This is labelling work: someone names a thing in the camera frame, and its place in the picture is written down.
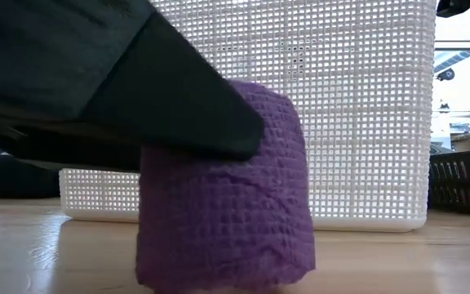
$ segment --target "black fabric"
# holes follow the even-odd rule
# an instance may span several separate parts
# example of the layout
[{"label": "black fabric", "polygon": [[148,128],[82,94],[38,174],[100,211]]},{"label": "black fabric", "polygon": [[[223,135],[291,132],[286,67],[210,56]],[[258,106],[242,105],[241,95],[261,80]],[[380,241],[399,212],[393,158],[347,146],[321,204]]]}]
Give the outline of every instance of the black fabric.
[{"label": "black fabric", "polygon": [[0,198],[31,199],[60,196],[59,172],[22,163],[0,154]]},{"label": "black fabric", "polygon": [[262,118],[145,0],[2,0],[0,32],[0,148],[19,159],[132,172],[141,145],[259,147]]}]

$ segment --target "wooden table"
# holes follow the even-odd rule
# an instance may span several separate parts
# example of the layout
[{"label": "wooden table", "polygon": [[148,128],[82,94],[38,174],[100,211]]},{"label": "wooden table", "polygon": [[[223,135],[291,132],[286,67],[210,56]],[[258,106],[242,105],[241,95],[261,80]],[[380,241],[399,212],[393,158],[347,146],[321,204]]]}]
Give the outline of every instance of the wooden table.
[{"label": "wooden table", "polygon": [[[136,230],[70,220],[59,200],[0,201],[0,293],[151,293],[135,281]],[[284,293],[470,293],[470,216],[434,212],[408,234],[316,240],[318,270]]]}]

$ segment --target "purple textured cloth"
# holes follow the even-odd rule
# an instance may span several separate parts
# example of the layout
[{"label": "purple textured cloth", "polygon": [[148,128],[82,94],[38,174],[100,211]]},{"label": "purple textured cloth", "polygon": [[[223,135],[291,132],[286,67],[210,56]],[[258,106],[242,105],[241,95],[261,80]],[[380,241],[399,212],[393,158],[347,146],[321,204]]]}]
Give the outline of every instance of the purple textured cloth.
[{"label": "purple textured cloth", "polygon": [[315,268],[299,116],[289,99],[265,87],[232,85],[265,123],[250,161],[143,148],[136,273],[156,291],[264,290]]}]

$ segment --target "black basket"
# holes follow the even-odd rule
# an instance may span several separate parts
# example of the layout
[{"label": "black basket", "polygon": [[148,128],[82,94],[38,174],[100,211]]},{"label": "black basket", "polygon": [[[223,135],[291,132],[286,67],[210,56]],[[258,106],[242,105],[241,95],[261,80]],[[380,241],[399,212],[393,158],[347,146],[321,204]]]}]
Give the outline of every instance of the black basket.
[{"label": "black basket", "polygon": [[431,156],[428,206],[470,214],[470,151]]}]

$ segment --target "white grid mesh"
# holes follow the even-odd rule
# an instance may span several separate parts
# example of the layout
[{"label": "white grid mesh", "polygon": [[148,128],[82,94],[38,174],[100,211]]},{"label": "white grid mesh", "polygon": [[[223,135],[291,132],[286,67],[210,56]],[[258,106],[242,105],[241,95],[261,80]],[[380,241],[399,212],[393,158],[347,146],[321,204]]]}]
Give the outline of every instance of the white grid mesh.
[{"label": "white grid mesh", "polygon": [[139,175],[65,169],[60,173],[63,212],[74,218],[137,221]]},{"label": "white grid mesh", "polygon": [[154,4],[225,77],[262,83],[294,101],[317,226],[423,224],[434,1]]}]

